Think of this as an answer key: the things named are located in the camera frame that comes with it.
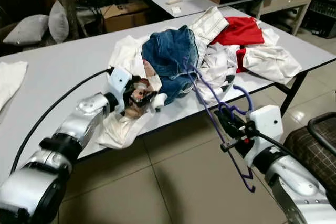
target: cardboard box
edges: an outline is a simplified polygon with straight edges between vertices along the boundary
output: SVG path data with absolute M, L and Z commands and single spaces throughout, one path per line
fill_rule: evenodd
M 100 10 L 108 33 L 150 23 L 151 11 L 144 1 L 106 6 Z

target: plaid fabric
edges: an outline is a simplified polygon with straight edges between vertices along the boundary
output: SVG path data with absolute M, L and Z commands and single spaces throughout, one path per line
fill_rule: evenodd
M 316 125 L 316 130 L 333 146 L 336 146 L 335 126 L 336 118 Z M 317 179 L 326 184 L 330 196 L 336 198 L 336 157 L 315 140 L 306 127 L 290 133 L 284 146 L 310 167 L 317 174 Z

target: tiled floor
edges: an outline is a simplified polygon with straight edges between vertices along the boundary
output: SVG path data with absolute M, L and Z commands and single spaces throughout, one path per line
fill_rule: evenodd
M 336 54 L 336 39 L 298 37 Z M 336 63 L 307 76 L 283 117 L 287 135 L 310 118 L 336 111 Z M 276 88 L 252 95 L 255 106 L 281 105 Z M 235 102 L 246 106 L 244 100 Z M 234 153 L 238 163 L 242 159 Z M 107 151 L 76 168 L 54 223 L 286 223 L 260 173 L 249 193 L 205 114 L 182 120 L 130 148 Z

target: red cloth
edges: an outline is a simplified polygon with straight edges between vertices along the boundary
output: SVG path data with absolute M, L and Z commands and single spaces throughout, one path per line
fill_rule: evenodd
M 238 68 L 236 73 L 247 72 L 248 70 L 243 67 L 243 58 L 246 54 L 246 48 L 240 49 L 237 51 L 237 62 Z
M 222 45 L 263 44 L 263 31 L 258 27 L 254 18 L 229 17 L 225 18 L 229 26 L 224 29 L 212 42 Z

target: paper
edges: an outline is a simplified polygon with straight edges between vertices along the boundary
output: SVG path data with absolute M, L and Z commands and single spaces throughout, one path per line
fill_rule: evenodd
M 181 13 L 181 9 L 179 6 L 174 6 L 172 7 L 172 12 L 173 14 L 178 14 L 178 13 Z

